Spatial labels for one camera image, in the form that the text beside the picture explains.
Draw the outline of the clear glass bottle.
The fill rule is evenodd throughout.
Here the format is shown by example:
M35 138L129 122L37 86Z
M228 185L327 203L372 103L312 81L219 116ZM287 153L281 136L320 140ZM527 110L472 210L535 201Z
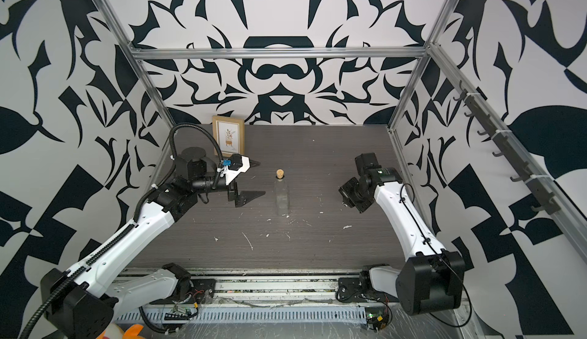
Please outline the clear glass bottle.
M275 198L278 214L282 217L287 217L290 214L290 201L285 178L278 178L275 181Z

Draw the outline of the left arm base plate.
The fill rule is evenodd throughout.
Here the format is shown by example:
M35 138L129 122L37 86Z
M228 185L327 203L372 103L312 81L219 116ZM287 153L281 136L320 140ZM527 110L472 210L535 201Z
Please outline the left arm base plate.
M187 293L182 297L178 304L206 305L213 301L216 294L215 279L192 279Z

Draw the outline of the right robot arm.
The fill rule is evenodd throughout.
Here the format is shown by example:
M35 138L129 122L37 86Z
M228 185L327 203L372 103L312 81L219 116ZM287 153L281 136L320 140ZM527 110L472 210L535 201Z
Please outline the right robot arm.
M417 212L411 185L394 168L381 166L374 153L355 157L357 177L339 188L343 203L362 213L377 205L388 218L404 254L404 266L370 266L362 273L369 290L395 297L409 315L460 307L466 264L438 241Z

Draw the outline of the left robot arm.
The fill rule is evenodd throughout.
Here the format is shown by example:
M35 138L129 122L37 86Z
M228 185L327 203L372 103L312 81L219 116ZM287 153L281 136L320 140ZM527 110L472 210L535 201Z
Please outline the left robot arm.
M264 192L239 192L237 178L257 161L234 154L216 164L204 149L190 147L173 158L160 183L139 201L131 221L68 270L53 269L41 280L45 317L67 338L97 338L113 319L157 300L190 299L191 274L169 263L148 276L116 284L115 278L157 236L191 207L215 192L242 207Z

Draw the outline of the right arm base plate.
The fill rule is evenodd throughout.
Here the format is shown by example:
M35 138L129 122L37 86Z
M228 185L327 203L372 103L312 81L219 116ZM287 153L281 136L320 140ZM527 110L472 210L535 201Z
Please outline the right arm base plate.
M391 302L398 303L398 298L387 293L375 291L359 278L339 278L335 298L342 303Z

